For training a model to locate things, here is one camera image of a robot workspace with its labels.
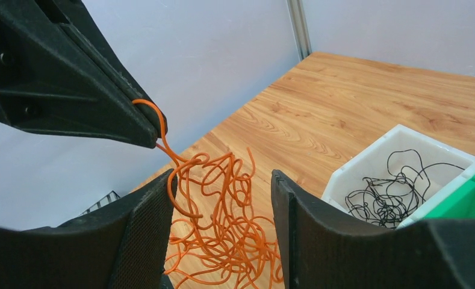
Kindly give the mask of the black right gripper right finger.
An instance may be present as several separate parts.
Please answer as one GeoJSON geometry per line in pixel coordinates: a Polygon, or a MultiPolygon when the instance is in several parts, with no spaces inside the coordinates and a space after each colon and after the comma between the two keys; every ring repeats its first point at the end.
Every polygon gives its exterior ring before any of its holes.
{"type": "Polygon", "coordinates": [[[286,288],[475,288],[475,219],[375,226],[280,170],[271,200],[286,288]]]}

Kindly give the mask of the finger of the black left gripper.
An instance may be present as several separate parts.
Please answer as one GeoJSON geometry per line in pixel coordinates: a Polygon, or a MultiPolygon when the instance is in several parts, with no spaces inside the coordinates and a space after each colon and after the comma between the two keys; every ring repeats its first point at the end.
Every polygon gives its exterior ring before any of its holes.
{"type": "Polygon", "coordinates": [[[0,122],[144,148],[167,133],[82,1],[0,1],[0,122]]]}

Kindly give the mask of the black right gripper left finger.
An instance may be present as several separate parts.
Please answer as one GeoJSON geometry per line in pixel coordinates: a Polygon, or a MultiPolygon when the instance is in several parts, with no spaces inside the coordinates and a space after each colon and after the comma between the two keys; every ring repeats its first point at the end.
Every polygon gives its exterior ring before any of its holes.
{"type": "Polygon", "coordinates": [[[172,288],[172,170],[55,228],[0,228],[0,288],[172,288]]]}

